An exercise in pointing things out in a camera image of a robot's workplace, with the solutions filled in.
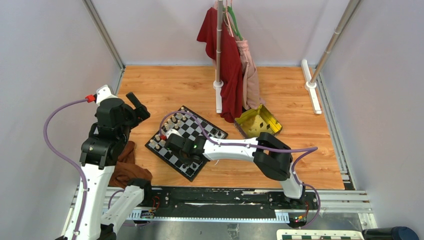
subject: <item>metal pole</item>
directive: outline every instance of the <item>metal pole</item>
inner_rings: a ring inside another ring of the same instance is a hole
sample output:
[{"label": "metal pole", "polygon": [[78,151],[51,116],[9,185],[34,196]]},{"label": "metal pole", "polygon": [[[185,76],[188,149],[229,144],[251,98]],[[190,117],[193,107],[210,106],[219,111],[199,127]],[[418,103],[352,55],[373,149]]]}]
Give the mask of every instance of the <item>metal pole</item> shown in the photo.
[{"label": "metal pole", "polygon": [[223,26],[223,0],[218,0],[218,16],[216,23],[216,72],[215,72],[215,81],[217,83],[221,82],[220,78],[220,66],[221,66],[221,32]]},{"label": "metal pole", "polygon": [[121,71],[124,71],[125,64],[122,61],[121,56],[118,53],[117,48],[115,47],[114,43],[112,42],[111,37],[108,34],[108,31],[106,31],[105,25],[103,24],[102,20],[100,19],[100,16],[98,12],[96,11],[96,8],[92,2],[92,0],[82,0],[85,7],[87,8],[88,13],[90,14],[91,18],[94,21],[95,26],[97,27],[98,31],[100,32],[101,37],[103,38],[104,42],[106,43],[107,48],[109,49],[110,53],[112,54],[113,59],[115,59],[116,64],[121,69]]},{"label": "metal pole", "polygon": [[323,69],[324,65],[326,64],[327,59],[329,58],[330,53],[333,50],[334,45],[336,44],[337,40],[339,39],[340,34],[343,32],[343,30],[345,29],[345,26],[351,20],[352,15],[357,10],[360,2],[361,2],[361,0],[350,0],[349,3],[347,4],[346,10],[344,10],[344,13],[341,16],[341,19],[338,22],[338,25],[334,30],[334,33],[331,37],[330,42],[327,45],[327,48],[325,49],[324,53],[321,56],[321,59],[319,60],[318,64],[316,65],[316,69],[315,69],[315,72],[313,73],[312,78],[310,79],[310,83],[313,84],[317,80],[318,75],[320,74],[321,70]]}]

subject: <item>hanging clothes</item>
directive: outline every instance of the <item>hanging clothes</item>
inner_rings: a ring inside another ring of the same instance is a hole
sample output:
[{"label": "hanging clothes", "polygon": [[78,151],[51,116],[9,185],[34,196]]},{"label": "hanging clothes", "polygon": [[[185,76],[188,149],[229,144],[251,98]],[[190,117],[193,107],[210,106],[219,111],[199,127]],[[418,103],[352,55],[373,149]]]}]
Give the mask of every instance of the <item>hanging clothes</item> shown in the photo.
[{"label": "hanging clothes", "polygon": [[258,71],[250,53],[248,41],[244,40],[240,34],[236,16],[230,6],[225,8],[223,18],[229,34],[234,36],[236,40],[240,53],[241,72],[243,75],[243,108],[246,110],[250,108],[257,109],[260,104],[265,104],[265,101],[260,97]]},{"label": "hanging clothes", "polygon": [[253,62],[247,40],[236,41],[240,52],[241,69],[243,74],[243,107],[248,110],[258,109],[265,101],[260,97],[259,76]]},{"label": "hanging clothes", "polygon": [[[211,7],[206,13],[197,36],[197,41],[206,43],[206,54],[215,61],[217,59],[217,19],[218,11]],[[221,117],[227,122],[233,123],[234,119],[239,118],[242,114],[242,62],[236,41],[225,30],[224,22],[222,22],[222,29],[219,77],[224,85],[221,89]]]}]

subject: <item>cable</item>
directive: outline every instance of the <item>cable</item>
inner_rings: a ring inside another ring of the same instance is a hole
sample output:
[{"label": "cable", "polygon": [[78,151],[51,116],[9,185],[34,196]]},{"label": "cable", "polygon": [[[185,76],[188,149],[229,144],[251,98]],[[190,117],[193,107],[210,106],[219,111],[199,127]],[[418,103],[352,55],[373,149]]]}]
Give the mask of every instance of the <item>cable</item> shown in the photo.
[{"label": "cable", "polygon": [[309,213],[309,203],[307,201],[305,203],[306,203],[306,212],[301,215],[301,217],[303,218],[307,217]]},{"label": "cable", "polygon": [[151,209],[153,210],[155,208],[156,200],[153,197],[151,199],[153,200],[153,206],[151,206]]},{"label": "cable", "polygon": [[112,194],[112,196],[110,196],[109,203],[107,204],[107,209],[110,209],[111,208],[112,199],[115,197],[115,195],[118,194],[118,193],[123,193],[123,192],[124,192],[124,190],[123,189],[120,189],[120,190],[114,192]]},{"label": "cable", "polygon": [[154,196],[155,198],[157,198],[157,206],[156,206],[156,210],[158,210],[159,205],[161,204],[161,199],[158,196]]},{"label": "cable", "polygon": [[[123,189],[120,189],[120,190],[117,190],[116,192],[114,192],[111,196],[110,196],[110,198],[109,198],[109,203],[107,204],[107,209],[110,209],[111,208],[111,203],[112,203],[112,199],[115,197],[115,195],[116,194],[118,194],[118,193],[123,193],[124,192],[124,190]],[[146,225],[148,225],[148,224],[150,224],[150,222],[148,222],[148,223],[134,223],[134,224],[131,224],[131,223],[123,223],[122,224],[122,226],[126,226],[126,227],[142,227],[142,226],[146,226]]]},{"label": "cable", "polygon": [[61,152],[59,152],[58,150],[56,150],[56,148],[52,145],[52,143],[49,140],[49,136],[47,135],[47,128],[49,127],[49,123],[50,120],[52,120],[52,118],[62,109],[65,109],[69,106],[75,105],[75,104],[79,104],[79,103],[84,103],[84,102],[88,102],[88,99],[81,99],[81,100],[77,100],[77,101],[73,101],[70,103],[67,103],[63,106],[60,106],[58,109],[54,110],[50,116],[48,116],[47,120],[44,123],[44,128],[43,128],[43,135],[44,135],[44,141],[47,144],[48,148],[55,153],[57,156],[59,156],[60,158],[62,158],[63,160],[67,161],[68,163],[70,163],[74,168],[76,168],[76,170],[79,173],[79,176],[81,177],[81,181],[82,181],[82,201],[81,201],[81,208],[79,209],[79,213],[78,213],[78,217],[76,219],[76,223],[75,223],[75,228],[73,229],[73,235],[72,235],[72,240],[75,240],[77,238],[77,235],[75,235],[75,233],[77,233],[80,229],[80,224],[81,224],[81,220],[83,218],[83,213],[84,213],[84,209],[86,207],[86,201],[87,201],[87,178],[86,175],[84,174],[83,170],[81,169],[81,167],[74,161],[72,161],[69,157],[63,155]]},{"label": "cable", "polygon": [[191,118],[193,118],[197,125],[200,127],[201,132],[203,133],[203,135],[205,136],[206,139],[208,139],[210,142],[212,142],[213,144],[217,144],[217,145],[221,145],[221,146],[238,146],[238,147],[252,147],[252,148],[257,148],[257,149],[262,149],[262,150],[268,150],[270,152],[275,152],[275,153],[284,153],[284,154],[291,154],[291,153],[303,153],[303,152],[310,152],[312,153],[313,151],[316,151],[318,149],[318,147],[314,146],[314,147],[309,147],[309,148],[300,148],[300,149],[277,149],[277,148],[271,148],[271,147],[267,147],[267,146],[261,146],[261,145],[256,145],[256,144],[246,144],[246,143],[235,143],[235,142],[228,142],[228,143],[219,143],[217,141],[212,140],[212,138],[210,138],[206,132],[205,129],[202,127],[202,125],[200,124],[199,120],[197,119],[197,117],[195,117],[193,114],[191,114],[190,112],[187,111],[173,111],[168,113],[165,117],[163,117],[162,121],[160,122],[159,125],[159,135],[162,135],[162,126],[165,122],[165,119],[167,119],[168,116],[173,115],[173,114],[187,114],[189,115]]},{"label": "cable", "polygon": [[253,148],[257,148],[257,149],[262,149],[262,150],[268,150],[268,151],[270,151],[270,152],[275,152],[275,153],[286,153],[286,154],[291,154],[291,153],[303,153],[302,155],[300,155],[298,158],[296,158],[296,160],[293,162],[293,164],[291,165],[291,171],[292,171],[292,173],[293,173],[293,176],[294,176],[294,179],[296,180],[296,182],[297,182],[297,184],[299,184],[299,185],[303,185],[303,186],[305,186],[305,187],[309,187],[309,188],[311,188],[314,192],[315,192],[315,195],[316,195],[316,199],[317,199],[317,204],[318,204],[318,208],[317,208],[317,210],[316,210],[316,213],[315,213],[315,215],[313,216],[313,218],[310,220],[310,222],[308,222],[307,224],[305,224],[304,226],[303,226],[303,228],[304,227],[306,227],[306,226],[308,226],[309,224],[311,224],[313,221],[315,221],[315,219],[317,218],[317,216],[318,216],[318,214],[319,214],[319,212],[320,212],[320,209],[321,209],[321,199],[320,199],[320,195],[318,194],[318,191],[317,191],[317,189],[315,188],[315,187],[313,187],[312,185],[309,185],[309,184],[306,184],[306,183],[303,183],[303,182],[301,182],[300,180],[299,180],[299,178],[298,178],[298,175],[296,174],[296,171],[295,171],[295,166],[296,166],[296,164],[298,164],[298,162],[303,158],[303,157],[305,157],[306,155],[308,155],[308,154],[310,154],[310,153],[312,153],[312,152],[315,152],[317,149],[318,149],[318,147],[316,147],[316,146],[314,146],[314,147],[309,147],[309,148],[300,148],[300,149],[277,149],[277,148],[271,148],[271,147],[266,147],[266,146],[260,146],[260,145],[256,145],[256,144],[246,144],[246,143],[231,143],[231,142],[229,142],[229,143],[218,143],[217,141],[214,141],[214,140],[212,140],[209,136],[208,136],[208,134],[206,134],[206,132],[205,132],[205,129],[202,127],[202,125],[200,124],[200,122],[199,122],[199,120],[197,119],[197,117],[195,117],[192,113],[190,113],[190,112],[187,112],[187,111],[173,111],[173,112],[170,112],[170,113],[168,113],[167,115],[165,115],[164,117],[163,117],[163,119],[162,119],[162,121],[160,122],[160,125],[159,125],[159,134],[160,135],[162,135],[162,125],[164,124],[164,122],[165,122],[165,120],[167,119],[167,117],[169,117],[170,115],[173,115],[173,114],[187,114],[187,115],[189,115],[191,118],[193,118],[195,121],[196,121],[196,123],[197,123],[197,125],[200,127],[200,130],[201,130],[201,132],[203,133],[203,135],[205,136],[205,138],[207,139],[207,140],[209,140],[209,141],[211,141],[213,144],[217,144],[217,145],[222,145],[222,146],[238,146],[238,147],[253,147]]},{"label": "cable", "polygon": [[315,192],[316,202],[318,204],[318,208],[316,209],[316,213],[313,216],[313,218],[302,227],[302,228],[306,228],[308,225],[312,224],[315,221],[315,219],[318,217],[320,210],[321,210],[321,199],[320,199],[320,195],[318,194],[318,191],[315,187],[313,187],[312,185],[309,185],[307,183],[302,183],[302,185],[305,186],[305,187],[311,188]]}]

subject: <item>green hanger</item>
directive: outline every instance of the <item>green hanger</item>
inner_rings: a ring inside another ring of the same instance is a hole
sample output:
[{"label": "green hanger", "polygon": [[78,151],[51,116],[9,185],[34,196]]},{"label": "green hanger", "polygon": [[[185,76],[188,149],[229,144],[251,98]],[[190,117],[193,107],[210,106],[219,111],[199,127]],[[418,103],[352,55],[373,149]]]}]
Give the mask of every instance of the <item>green hanger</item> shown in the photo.
[{"label": "green hanger", "polygon": [[235,30],[234,33],[237,35],[237,37],[240,39],[240,41],[243,40],[242,35],[240,34],[239,28],[237,27],[237,21],[236,21],[236,15],[233,12],[233,9],[228,6],[227,7],[229,14],[231,15],[232,21],[234,22]]}]

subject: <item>red shirt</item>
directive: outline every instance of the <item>red shirt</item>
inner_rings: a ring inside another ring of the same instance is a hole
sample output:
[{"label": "red shirt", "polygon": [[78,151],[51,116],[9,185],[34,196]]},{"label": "red shirt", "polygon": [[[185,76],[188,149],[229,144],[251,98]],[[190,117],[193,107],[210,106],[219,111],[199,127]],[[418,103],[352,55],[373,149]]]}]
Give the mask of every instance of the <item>red shirt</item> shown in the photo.
[{"label": "red shirt", "polygon": [[[218,11],[211,7],[204,18],[197,41],[206,43],[206,54],[217,59],[217,16]],[[230,36],[225,23],[221,31],[220,79],[224,85],[221,89],[221,118],[233,123],[234,118],[242,114],[243,74],[239,49],[234,37]]]}]

